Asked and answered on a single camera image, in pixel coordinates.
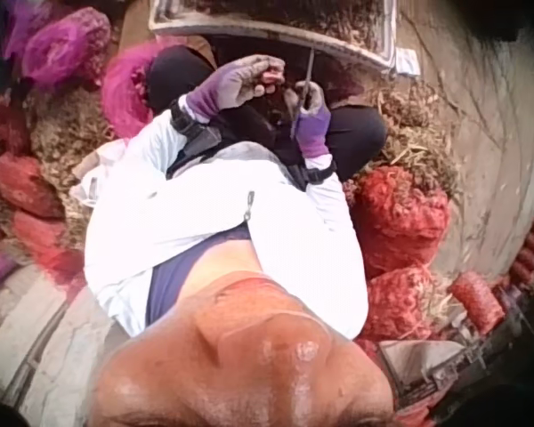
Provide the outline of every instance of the purple glove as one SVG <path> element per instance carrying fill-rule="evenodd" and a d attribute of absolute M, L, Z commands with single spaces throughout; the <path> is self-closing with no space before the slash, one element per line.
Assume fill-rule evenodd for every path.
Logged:
<path fill-rule="evenodd" d="M 275 84 L 285 81 L 284 69 L 283 60 L 267 55 L 230 62 L 188 93 L 186 102 L 195 113 L 209 120 L 223 109 L 241 107 L 253 98 L 274 93 Z"/>
<path fill-rule="evenodd" d="M 305 82 L 296 84 L 296 89 L 301 92 Z M 330 111 L 324 101 L 324 92 L 316 83 L 311 82 L 309 87 L 310 103 L 301 108 L 299 122 L 296 127 L 296 140 L 304 158 L 315 158 L 328 154 L 326 145 L 328 127 L 330 126 Z M 299 97 L 292 89 L 285 92 L 285 102 L 293 114 L 299 102 Z"/>

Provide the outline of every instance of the zipper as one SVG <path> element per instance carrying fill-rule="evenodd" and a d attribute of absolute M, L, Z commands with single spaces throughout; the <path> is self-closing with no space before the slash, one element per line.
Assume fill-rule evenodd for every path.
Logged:
<path fill-rule="evenodd" d="M 253 201 L 255 200 L 255 192 L 249 191 L 247 194 L 247 210 L 245 215 L 243 215 L 243 221 L 249 222 L 251 219 L 251 206 L 253 206 Z"/>

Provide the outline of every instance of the man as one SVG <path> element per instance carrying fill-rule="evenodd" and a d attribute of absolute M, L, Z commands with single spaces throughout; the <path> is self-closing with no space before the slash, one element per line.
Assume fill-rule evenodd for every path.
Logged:
<path fill-rule="evenodd" d="M 268 141 L 243 104 L 284 68 L 256 55 L 213 71 L 183 47 L 152 63 L 159 115 L 130 140 L 87 233 L 88 285 L 133 337 L 101 370 L 92 426 L 351 427 L 392 412 L 351 341 L 368 301 L 340 182 L 382 148 L 384 124 L 373 109 L 331 113 L 310 84 L 296 141 Z M 222 142 L 192 160 L 214 138 L 202 124 Z"/>

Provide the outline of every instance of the white shirt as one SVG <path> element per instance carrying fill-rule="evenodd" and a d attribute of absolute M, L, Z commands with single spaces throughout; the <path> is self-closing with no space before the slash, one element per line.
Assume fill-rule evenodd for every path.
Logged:
<path fill-rule="evenodd" d="M 153 268 L 242 223 L 253 191 L 247 224 L 263 272 L 340 334 L 356 337 L 368 296 L 336 174 L 302 192 L 269 150 L 241 142 L 167 181 L 186 144 L 170 118 L 167 110 L 130 140 L 93 211 L 85 276 L 102 308 L 131 336 L 140 334 Z M 325 155 L 307 166 L 331 161 Z"/>

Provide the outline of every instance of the black pants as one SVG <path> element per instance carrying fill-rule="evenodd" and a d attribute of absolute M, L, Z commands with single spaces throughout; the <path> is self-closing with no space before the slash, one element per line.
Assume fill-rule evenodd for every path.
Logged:
<path fill-rule="evenodd" d="M 160 114 L 170 103 L 196 88 L 212 74 L 213 68 L 197 52 L 184 46 L 165 49 L 152 62 L 147 83 L 149 105 Z M 251 106 L 228 109 L 212 125 L 222 131 L 222 145 L 255 141 L 273 151 L 284 165 L 300 165 L 303 157 L 288 129 L 273 132 Z M 357 173 L 385 144 L 386 128 L 379 113 L 367 107 L 344 107 L 332 111 L 327 146 L 341 181 Z"/>

